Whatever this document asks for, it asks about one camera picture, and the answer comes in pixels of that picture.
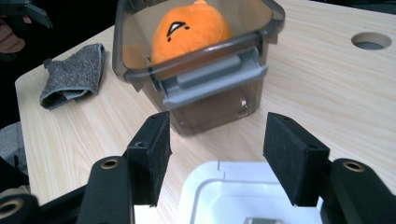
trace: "white container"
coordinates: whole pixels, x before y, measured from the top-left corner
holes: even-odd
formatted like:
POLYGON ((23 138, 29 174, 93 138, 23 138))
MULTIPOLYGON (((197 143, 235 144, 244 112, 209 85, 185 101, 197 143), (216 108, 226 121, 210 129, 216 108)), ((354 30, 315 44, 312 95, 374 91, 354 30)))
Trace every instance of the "white container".
POLYGON ((292 206, 268 162, 210 161, 186 180, 177 224, 318 224, 320 204, 292 206))

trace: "hole in table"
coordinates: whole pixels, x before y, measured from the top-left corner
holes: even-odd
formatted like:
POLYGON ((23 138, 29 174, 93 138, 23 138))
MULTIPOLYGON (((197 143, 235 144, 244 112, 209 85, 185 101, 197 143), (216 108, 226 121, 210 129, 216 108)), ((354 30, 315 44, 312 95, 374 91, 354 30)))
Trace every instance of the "hole in table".
POLYGON ((389 36, 376 32, 365 32, 354 35, 351 39, 352 44, 360 49, 385 49, 392 44, 389 36))

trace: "table surface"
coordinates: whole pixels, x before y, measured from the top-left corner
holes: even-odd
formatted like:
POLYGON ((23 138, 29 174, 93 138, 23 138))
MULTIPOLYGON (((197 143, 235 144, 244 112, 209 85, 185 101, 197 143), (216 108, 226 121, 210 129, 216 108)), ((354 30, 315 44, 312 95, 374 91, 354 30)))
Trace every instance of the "table surface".
MULTIPOLYGON (((173 155, 156 208, 136 206, 137 223, 170 223, 189 173, 206 161, 265 161, 268 112, 295 119, 331 149, 330 159, 371 166, 396 192, 396 17, 310 1, 278 0, 286 23, 268 51, 261 107, 253 115, 192 137, 171 131, 173 155), (352 36, 387 35, 386 49, 355 47, 352 36)), ((38 99, 48 71, 39 66, 16 82, 31 189, 46 203, 87 183, 92 165, 121 155, 143 122, 158 111, 111 68, 114 27, 83 46, 102 43, 106 65, 97 96, 48 111, 38 99)))

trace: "transparent plastic container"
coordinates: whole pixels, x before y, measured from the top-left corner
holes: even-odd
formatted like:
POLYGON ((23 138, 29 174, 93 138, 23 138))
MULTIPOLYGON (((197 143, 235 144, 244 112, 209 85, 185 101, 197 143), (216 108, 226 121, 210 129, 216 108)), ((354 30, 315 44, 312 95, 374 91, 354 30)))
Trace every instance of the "transparent plastic container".
POLYGON ((173 129, 190 135, 253 114, 260 106, 269 44, 285 12, 273 0, 207 0, 230 24, 233 37, 151 64, 151 39, 163 15, 194 0, 120 0, 114 30, 113 70, 143 91, 173 129))

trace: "grey cloth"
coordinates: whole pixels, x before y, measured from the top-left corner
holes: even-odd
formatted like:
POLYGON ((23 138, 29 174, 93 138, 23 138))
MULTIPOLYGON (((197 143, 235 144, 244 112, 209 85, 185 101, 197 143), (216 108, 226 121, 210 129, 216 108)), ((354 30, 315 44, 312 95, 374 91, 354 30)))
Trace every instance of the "grey cloth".
POLYGON ((63 61, 46 60, 49 78, 39 99, 41 106, 51 110, 87 92, 97 95, 105 57, 105 47, 96 43, 63 61))

